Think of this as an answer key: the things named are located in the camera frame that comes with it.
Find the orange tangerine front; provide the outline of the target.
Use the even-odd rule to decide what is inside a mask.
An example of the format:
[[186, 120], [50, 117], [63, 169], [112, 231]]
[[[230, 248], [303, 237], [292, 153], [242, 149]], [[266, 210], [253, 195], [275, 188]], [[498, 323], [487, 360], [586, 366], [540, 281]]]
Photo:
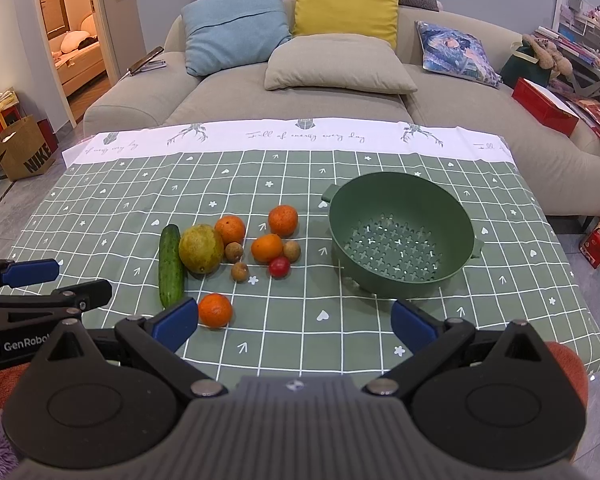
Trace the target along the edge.
[[198, 302], [199, 322], [218, 330], [230, 324], [233, 317], [233, 306], [227, 297], [221, 294], [209, 294]]

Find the orange tangerine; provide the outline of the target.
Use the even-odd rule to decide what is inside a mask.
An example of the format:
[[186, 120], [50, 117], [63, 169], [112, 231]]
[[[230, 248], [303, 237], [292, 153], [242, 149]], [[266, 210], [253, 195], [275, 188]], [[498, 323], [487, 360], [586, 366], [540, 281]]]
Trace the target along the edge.
[[230, 324], [233, 317], [233, 306], [227, 297], [221, 294], [209, 294], [198, 302], [199, 322], [218, 330]]
[[271, 260], [283, 255], [283, 253], [283, 241], [274, 233], [260, 236], [251, 244], [251, 255], [257, 263], [268, 264]]
[[268, 226], [279, 237], [291, 237], [298, 228], [298, 211], [290, 205], [279, 205], [268, 213]]
[[242, 244], [246, 236], [246, 226], [241, 218], [226, 214], [215, 223], [214, 229], [220, 234], [223, 244]]

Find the green cucumber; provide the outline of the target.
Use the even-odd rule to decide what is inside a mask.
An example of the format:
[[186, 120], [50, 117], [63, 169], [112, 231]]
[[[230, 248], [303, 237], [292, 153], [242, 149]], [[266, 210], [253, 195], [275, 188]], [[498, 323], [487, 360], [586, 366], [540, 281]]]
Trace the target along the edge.
[[158, 287], [165, 309], [178, 304], [184, 296], [185, 271], [180, 259], [180, 229], [174, 224], [166, 226], [160, 236], [158, 255]]

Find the yellow-green pear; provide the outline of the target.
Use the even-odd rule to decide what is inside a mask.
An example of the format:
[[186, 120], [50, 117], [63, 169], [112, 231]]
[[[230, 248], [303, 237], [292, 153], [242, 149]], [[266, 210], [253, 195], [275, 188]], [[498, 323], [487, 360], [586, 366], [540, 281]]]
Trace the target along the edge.
[[196, 224], [182, 234], [178, 254], [191, 274], [206, 275], [214, 272], [222, 262], [224, 243], [212, 226]]

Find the brown longan front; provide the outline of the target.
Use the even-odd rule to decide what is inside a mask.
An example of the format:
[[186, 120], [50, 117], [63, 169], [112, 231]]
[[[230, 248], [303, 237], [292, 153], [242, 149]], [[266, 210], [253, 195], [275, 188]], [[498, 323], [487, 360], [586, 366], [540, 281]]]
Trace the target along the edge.
[[230, 275], [236, 283], [243, 283], [250, 277], [250, 271], [248, 266], [243, 262], [236, 262], [230, 270]]

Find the brown longan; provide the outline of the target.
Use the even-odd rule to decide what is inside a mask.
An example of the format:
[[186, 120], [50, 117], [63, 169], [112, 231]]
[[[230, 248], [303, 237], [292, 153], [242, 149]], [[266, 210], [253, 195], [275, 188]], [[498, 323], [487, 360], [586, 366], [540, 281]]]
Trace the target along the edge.
[[230, 263], [236, 263], [244, 254], [244, 248], [242, 244], [238, 242], [230, 242], [225, 246], [224, 255], [225, 259]]
[[248, 266], [243, 262], [236, 262], [230, 270], [230, 275], [236, 283], [243, 283], [250, 277], [250, 271]]
[[301, 256], [301, 247], [295, 240], [287, 240], [283, 246], [283, 255], [291, 263], [296, 262]]

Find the red cherry tomato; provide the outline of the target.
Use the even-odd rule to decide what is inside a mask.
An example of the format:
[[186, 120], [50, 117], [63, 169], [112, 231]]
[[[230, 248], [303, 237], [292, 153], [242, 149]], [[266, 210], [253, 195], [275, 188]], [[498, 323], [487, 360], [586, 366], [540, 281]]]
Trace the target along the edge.
[[286, 278], [290, 271], [290, 267], [290, 261], [284, 256], [279, 256], [268, 263], [268, 273], [272, 278], [276, 278], [276, 280], [279, 278]]

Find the brown Nike paper bag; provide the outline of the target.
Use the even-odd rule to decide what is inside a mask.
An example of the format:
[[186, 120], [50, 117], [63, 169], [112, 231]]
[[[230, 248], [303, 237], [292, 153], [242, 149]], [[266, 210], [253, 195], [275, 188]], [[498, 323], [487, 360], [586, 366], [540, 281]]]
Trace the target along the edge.
[[0, 166], [10, 182], [45, 174], [54, 162], [54, 152], [33, 116], [0, 132]]

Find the green colander bowl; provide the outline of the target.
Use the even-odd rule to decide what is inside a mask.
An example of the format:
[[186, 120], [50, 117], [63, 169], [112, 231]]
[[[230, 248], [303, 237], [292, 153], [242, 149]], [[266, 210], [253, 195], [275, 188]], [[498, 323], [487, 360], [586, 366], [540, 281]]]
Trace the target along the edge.
[[363, 174], [331, 185], [322, 200], [342, 274], [366, 292], [396, 299], [426, 295], [481, 256], [483, 241], [464, 207], [424, 178]]

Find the beige sofa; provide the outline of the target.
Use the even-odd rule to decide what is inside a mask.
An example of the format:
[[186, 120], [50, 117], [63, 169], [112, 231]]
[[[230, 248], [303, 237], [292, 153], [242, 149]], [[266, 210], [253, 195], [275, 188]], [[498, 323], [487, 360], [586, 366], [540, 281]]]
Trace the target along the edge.
[[500, 70], [518, 32], [451, 12], [402, 6], [398, 48], [417, 90], [383, 96], [343, 89], [299, 88], [268, 91], [265, 66], [223, 70], [204, 79], [185, 69], [185, 29], [175, 20], [166, 36], [166, 67], [119, 80], [83, 117], [88, 136], [189, 122], [237, 119], [344, 117], [414, 122], [430, 127], [463, 127], [501, 136], [524, 180], [548, 216], [600, 216], [600, 139], [585, 122], [571, 136], [541, 125], [506, 86], [427, 72], [416, 24], [426, 21], [478, 38], [493, 68]]

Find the red box on sofa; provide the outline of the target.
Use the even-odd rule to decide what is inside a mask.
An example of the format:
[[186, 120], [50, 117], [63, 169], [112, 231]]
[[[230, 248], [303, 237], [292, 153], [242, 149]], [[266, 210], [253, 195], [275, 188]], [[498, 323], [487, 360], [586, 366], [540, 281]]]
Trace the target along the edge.
[[573, 134], [580, 120], [579, 116], [550, 90], [526, 78], [517, 80], [513, 99], [528, 110], [540, 124], [565, 136]]

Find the dark green bag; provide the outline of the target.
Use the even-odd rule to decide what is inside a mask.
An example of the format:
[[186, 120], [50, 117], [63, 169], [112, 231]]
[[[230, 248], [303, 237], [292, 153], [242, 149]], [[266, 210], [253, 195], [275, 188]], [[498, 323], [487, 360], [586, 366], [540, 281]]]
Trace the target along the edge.
[[542, 87], [550, 82], [549, 68], [542, 68], [540, 60], [528, 42], [523, 42], [509, 57], [501, 70], [501, 80], [509, 88], [515, 88], [520, 78], [528, 79]]

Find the beige plush toy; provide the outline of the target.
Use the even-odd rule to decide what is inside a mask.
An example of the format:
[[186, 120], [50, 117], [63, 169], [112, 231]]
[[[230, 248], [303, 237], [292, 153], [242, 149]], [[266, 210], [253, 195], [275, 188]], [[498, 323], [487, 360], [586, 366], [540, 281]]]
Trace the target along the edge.
[[539, 60], [540, 67], [543, 70], [550, 71], [550, 79], [556, 79], [559, 76], [566, 78], [572, 76], [571, 62], [557, 49], [554, 42], [548, 39], [536, 39], [535, 36], [527, 34], [522, 36], [522, 41], [533, 50], [535, 57]]

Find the blue patterned cushion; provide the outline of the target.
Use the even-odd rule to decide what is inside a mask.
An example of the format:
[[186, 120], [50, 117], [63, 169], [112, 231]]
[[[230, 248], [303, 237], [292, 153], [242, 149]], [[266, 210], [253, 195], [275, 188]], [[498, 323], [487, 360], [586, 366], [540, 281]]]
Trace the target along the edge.
[[501, 76], [478, 38], [425, 21], [417, 21], [416, 30], [422, 46], [423, 70], [498, 88]]

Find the yellow cushion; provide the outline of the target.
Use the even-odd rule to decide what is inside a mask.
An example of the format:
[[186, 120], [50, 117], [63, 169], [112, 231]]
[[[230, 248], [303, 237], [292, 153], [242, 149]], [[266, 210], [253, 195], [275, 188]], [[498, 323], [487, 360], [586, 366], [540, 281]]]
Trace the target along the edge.
[[357, 34], [398, 43], [399, 0], [294, 0], [294, 36]]

